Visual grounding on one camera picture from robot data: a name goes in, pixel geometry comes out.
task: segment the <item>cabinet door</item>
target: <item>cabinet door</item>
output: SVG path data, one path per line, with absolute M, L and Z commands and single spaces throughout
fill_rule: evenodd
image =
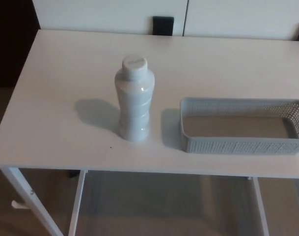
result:
M 185 36 L 291 40 L 299 0 L 190 0 Z
M 182 35 L 187 0 L 33 0 L 42 29 L 151 34 L 151 17 L 173 16 Z

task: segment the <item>white bottle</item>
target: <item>white bottle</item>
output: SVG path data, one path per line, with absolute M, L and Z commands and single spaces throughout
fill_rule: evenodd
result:
M 150 132 L 149 108 L 155 77 L 147 60 L 139 55 L 123 59 L 115 75 L 115 88 L 120 104 L 119 132 L 129 141 L 141 141 Z

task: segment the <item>table leg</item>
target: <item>table leg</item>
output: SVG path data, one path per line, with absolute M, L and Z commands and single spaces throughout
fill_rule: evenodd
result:
M 18 168 L 0 168 L 8 181 L 13 185 L 19 195 L 23 198 L 26 205 L 32 210 L 36 217 L 52 236 L 63 236 L 52 217 L 49 215 L 41 201 Z
M 258 209 L 258 216 L 260 220 L 260 228 L 261 228 L 261 234 L 263 236 L 269 236 L 269 231 L 268 231 L 268 224 L 267 224 L 267 219 L 265 215 L 265 209 L 264 209 L 264 204 L 263 204 L 263 199 L 261 195 L 261 190 L 259 187 L 259 182 L 257 177 L 252 177 L 249 178 L 249 180 L 252 183 L 254 195 L 255 195 L 255 200 L 256 200 L 256 205 Z
M 79 211 L 81 207 L 82 189 L 84 187 L 86 173 L 87 173 L 86 170 L 82 170 L 80 172 L 79 182 L 77 184 L 76 195 L 74 200 L 72 218 L 70 223 L 69 236 L 75 236 L 76 233 L 77 219 L 79 217 Z

